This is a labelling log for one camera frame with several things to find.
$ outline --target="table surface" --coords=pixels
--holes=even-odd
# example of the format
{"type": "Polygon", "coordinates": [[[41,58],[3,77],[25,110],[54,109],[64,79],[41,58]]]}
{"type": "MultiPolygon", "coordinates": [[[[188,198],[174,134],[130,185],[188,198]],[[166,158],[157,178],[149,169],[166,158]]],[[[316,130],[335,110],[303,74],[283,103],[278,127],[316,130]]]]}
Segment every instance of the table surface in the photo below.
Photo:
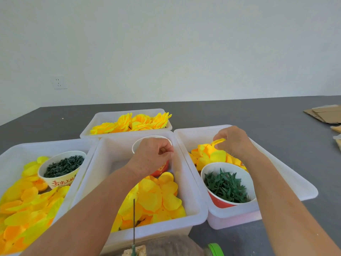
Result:
{"type": "MultiPolygon", "coordinates": [[[[303,113],[331,104],[341,104],[341,96],[41,107],[0,126],[0,153],[21,143],[79,138],[101,111],[163,108],[173,114],[173,130],[237,125],[315,185],[318,197],[304,204],[341,247],[341,152],[332,139],[337,133],[303,113]]],[[[206,221],[194,226],[189,236],[201,247],[218,243],[225,255],[274,255],[262,221],[221,230],[213,230],[206,221]]]]}

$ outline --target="plastic tray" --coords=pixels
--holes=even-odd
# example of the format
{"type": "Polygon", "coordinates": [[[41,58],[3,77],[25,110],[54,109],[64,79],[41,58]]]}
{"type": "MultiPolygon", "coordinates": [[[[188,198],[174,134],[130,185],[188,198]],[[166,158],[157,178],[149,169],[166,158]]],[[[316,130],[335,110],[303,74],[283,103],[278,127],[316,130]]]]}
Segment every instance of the plastic tray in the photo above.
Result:
{"type": "Polygon", "coordinates": [[[70,186],[70,189],[53,221],[56,222],[70,208],[71,203],[77,193],[79,185],[87,171],[92,156],[95,153],[99,140],[92,139],[73,139],[63,141],[27,143],[11,147],[2,155],[0,155],[0,194],[14,184],[15,181],[21,178],[23,166],[26,163],[35,161],[39,156],[52,157],[60,153],[72,150],[80,150],[87,154],[83,164],[70,186]]]}
{"type": "MultiPolygon", "coordinates": [[[[83,132],[80,134],[81,138],[102,138],[102,137],[112,137],[115,135],[120,135],[120,134],[127,134],[128,132],[120,132],[120,133],[108,133],[108,134],[99,134],[99,135],[90,135],[90,130],[102,123],[105,122],[116,122],[118,118],[122,115],[125,115],[127,113],[133,113],[133,117],[138,115],[138,114],[146,114],[151,117],[155,117],[157,114],[161,113],[163,114],[165,111],[162,108],[153,108],[149,110],[137,110],[137,111],[113,111],[113,112],[99,112],[96,113],[95,116],[92,118],[90,123],[87,125],[87,127],[83,130],[83,132]]],[[[147,133],[147,135],[157,135],[161,131],[164,130],[172,130],[172,125],[170,121],[168,120],[168,123],[164,129],[153,129],[153,130],[143,130],[144,132],[147,133]]]]}
{"type": "MultiPolygon", "coordinates": [[[[215,206],[206,190],[204,182],[202,181],[194,163],[188,154],[188,151],[197,148],[198,144],[211,143],[213,137],[218,133],[219,130],[230,126],[231,125],[185,128],[176,129],[174,131],[181,151],[188,163],[196,183],[198,184],[202,197],[208,206],[209,213],[207,221],[214,229],[221,229],[262,219],[257,201],[248,203],[246,205],[242,204],[225,209],[215,206]]],[[[294,193],[301,201],[317,197],[318,190],[314,187],[314,185],[296,173],[293,169],[285,165],[275,156],[271,155],[253,140],[251,141],[258,148],[258,150],[260,150],[271,160],[284,180],[288,183],[288,185],[292,188],[294,193]]]]}
{"type": "MultiPolygon", "coordinates": [[[[159,135],[167,137],[174,146],[175,155],[170,161],[169,170],[178,184],[178,197],[187,216],[136,228],[136,242],[171,234],[188,235],[192,226],[206,221],[208,210],[202,201],[200,191],[188,168],[185,158],[173,132],[164,130],[159,135]]],[[[83,182],[75,196],[72,206],[90,193],[110,173],[124,166],[133,156],[132,145],[141,137],[150,135],[147,131],[129,132],[129,135],[116,135],[102,138],[89,165],[83,182]]],[[[114,251],[132,244],[133,229],[111,233],[102,253],[114,251]]]]}

